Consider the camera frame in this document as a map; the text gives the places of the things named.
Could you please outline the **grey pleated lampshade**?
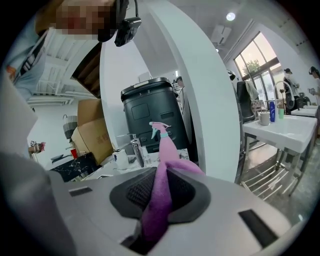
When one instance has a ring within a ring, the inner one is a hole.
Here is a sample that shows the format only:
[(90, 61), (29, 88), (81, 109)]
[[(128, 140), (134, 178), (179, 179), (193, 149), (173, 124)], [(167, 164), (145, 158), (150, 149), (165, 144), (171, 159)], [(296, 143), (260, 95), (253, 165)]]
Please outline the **grey pleated lampshade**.
[(71, 139), (74, 130), (78, 127), (78, 117), (76, 115), (66, 115), (62, 117), (63, 131), (67, 140)]

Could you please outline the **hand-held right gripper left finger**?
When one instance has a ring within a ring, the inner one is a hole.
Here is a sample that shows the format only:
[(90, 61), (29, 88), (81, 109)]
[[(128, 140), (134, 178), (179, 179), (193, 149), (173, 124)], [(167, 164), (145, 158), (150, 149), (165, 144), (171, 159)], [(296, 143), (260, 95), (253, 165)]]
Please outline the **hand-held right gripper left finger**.
[(144, 256), (154, 247), (141, 218), (149, 203), (156, 168), (85, 181), (64, 182), (49, 171), (56, 206), (75, 256)]

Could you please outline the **gooseneck faucet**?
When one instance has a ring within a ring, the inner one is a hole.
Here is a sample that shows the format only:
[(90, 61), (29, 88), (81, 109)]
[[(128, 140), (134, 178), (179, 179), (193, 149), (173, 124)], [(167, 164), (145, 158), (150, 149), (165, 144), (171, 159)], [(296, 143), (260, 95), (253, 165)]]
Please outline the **gooseneck faucet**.
[[(282, 96), (282, 98), (278, 97), (278, 92), (280, 90), (283, 90), (282, 94), (284, 95)], [(295, 106), (293, 90), (288, 82), (284, 80), (276, 82), (273, 87), (273, 94), (275, 107), (283, 109), (284, 113), (286, 113), (287, 110), (291, 111), (292, 108)]]

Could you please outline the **pink spray bottle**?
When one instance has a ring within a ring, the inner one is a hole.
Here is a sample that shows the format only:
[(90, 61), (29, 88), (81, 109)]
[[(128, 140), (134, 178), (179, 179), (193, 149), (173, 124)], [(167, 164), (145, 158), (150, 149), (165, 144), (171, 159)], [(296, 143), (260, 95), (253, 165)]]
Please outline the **pink spray bottle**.
[(149, 125), (152, 127), (151, 139), (154, 139), (157, 132), (159, 131), (160, 142), (159, 142), (159, 160), (160, 162), (167, 162), (173, 160), (179, 160), (180, 156), (178, 150), (167, 132), (167, 128), (170, 128), (170, 125), (167, 125), (162, 122), (149, 122)]

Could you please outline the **chrome faucet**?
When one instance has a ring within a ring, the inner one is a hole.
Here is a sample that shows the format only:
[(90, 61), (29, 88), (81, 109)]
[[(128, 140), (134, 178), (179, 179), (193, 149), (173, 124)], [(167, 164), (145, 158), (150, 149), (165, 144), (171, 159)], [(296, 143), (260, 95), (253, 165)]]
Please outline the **chrome faucet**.
[(127, 134), (122, 134), (122, 135), (116, 136), (116, 138), (125, 138), (125, 137), (129, 137), (129, 142), (117, 147), (116, 149), (114, 149), (114, 151), (120, 152), (125, 147), (131, 145), (139, 166), (141, 168), (144, 168), (145, 162), (144, 162), (144, 156), (143, 156), (143, 152), (142, 152), (140, 139), (134, 133), (127, 133)]

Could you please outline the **large cardboard box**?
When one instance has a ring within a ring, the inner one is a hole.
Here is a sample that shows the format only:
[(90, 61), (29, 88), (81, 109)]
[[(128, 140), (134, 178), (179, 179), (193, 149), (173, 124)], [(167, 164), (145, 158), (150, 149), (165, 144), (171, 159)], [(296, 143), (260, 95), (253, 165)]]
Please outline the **large cardboard box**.
[(100, 99), (78, 102), (77, 128), (73, 131), (71, 139), (79, 153), (92, 153), (97, 165), (113, 154), (114, 149)]

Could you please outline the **window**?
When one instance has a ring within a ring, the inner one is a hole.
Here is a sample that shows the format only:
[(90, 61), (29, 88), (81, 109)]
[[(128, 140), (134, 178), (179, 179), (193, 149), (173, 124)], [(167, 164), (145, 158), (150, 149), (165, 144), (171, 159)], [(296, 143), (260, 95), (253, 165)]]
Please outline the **window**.
[(266, 37), (259, 32), (234, 59), (241, 79), (250, 81), (260, 100), (273, 100), (274, 85), (282, 81), (284, 71), (276, 53)]

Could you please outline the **purple cloth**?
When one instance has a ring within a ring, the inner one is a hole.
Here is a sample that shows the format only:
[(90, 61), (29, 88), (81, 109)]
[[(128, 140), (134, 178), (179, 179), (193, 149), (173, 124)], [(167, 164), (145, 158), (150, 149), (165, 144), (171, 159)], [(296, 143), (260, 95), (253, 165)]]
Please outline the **purple cloth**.
[(142, 238), (157, 243), (168, 228), (168, 215), (172, 211), (167, 168), (203, 175), (204, 172), (193, 162), (186, 159), (161, 161), (156, 169), (150, 201), (141, 218)]

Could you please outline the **white curved arch partition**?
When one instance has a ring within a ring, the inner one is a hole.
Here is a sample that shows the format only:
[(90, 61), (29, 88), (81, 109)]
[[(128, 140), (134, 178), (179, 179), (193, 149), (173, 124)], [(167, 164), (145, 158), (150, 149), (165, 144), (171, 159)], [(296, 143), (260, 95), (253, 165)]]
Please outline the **white curved arch partition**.
[[(233, 85), (214, 45), (203, 30), (167, 0), (129, 0), (128, 17), (138, 13), (149, 36), (163, 39), (182, 76), (193, 119), (199, 166), (214, 178), (234, 182), (240, 154), (240, 121)], [(149, 71), (136, 42), (102, 44), (100, 93), (111, 141), (127, 133), (120, 99), (123, 89)]]

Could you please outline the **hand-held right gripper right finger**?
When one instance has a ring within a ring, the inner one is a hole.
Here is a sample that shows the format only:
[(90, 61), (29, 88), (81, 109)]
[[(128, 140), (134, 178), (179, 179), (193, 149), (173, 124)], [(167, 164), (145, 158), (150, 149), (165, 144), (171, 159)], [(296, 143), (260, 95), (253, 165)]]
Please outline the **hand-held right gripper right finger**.
[(288, 219), (241, 186), (203, 174), (168, 169), (174, 185), (187, 183), (192, 199), (168, 217), (149, 256), (279, 256)]

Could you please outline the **black chair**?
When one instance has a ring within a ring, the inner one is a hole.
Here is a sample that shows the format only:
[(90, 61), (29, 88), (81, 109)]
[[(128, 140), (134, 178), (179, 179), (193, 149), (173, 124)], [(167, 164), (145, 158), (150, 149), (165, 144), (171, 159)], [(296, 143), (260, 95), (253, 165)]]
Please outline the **black chair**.
[(246, 83), (244, 81), (237, 82), (236, 91), (243, 123), (254, 121), (255, 115), (252, 111), (252, 101), (247, 91)]

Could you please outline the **light blue printed t-shirt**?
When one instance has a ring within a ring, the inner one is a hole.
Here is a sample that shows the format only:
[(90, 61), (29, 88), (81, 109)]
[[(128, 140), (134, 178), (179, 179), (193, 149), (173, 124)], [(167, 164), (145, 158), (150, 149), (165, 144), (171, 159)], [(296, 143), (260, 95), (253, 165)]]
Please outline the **light blue printed t-shirt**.
[(46, 62), (45, 41), (48, 30), (37, 35), (27, 28), (12, 46), (4, 68), (9, 79), (27, 101), (36, 91)]

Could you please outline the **white air conditioner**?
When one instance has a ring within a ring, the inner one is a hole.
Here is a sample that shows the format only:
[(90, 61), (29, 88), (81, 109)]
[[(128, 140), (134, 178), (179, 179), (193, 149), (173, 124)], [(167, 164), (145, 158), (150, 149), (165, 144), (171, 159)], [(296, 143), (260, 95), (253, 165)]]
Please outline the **white air conditioner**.
[(211, 42), (217, 45), (223, 45), (229, 37), (232, 29), (224, 25), (216, 25), (211, 35)]

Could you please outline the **dark green trash bin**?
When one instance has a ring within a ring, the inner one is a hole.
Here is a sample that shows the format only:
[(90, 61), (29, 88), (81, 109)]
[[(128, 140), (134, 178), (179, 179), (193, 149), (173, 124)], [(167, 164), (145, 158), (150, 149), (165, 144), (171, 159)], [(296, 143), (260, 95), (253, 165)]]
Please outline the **dark green trash bin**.
[(169, 125), (167, 132), (176, 148), (188, 148), (189, 140), (177, 97), (178, 93), (165, 77), (146, 80), (121, 91), (128, 131), (139, 138), (149, 153), (158, 152), (160, 145), (160, 133), (152, 138), (150, 122)]

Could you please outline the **white mug with blue print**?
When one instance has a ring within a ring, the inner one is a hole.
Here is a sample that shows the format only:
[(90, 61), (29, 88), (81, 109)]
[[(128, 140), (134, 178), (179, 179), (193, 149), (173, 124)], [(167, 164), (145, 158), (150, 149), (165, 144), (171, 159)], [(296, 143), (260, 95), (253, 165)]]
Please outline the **white mug with blue print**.
[(117, 165), (117, 168), (120, 170), (125, 170), (129, 167), (129, 160), (127, 153), (124, 149), (115, 151), (113, 154), (114, 162)]

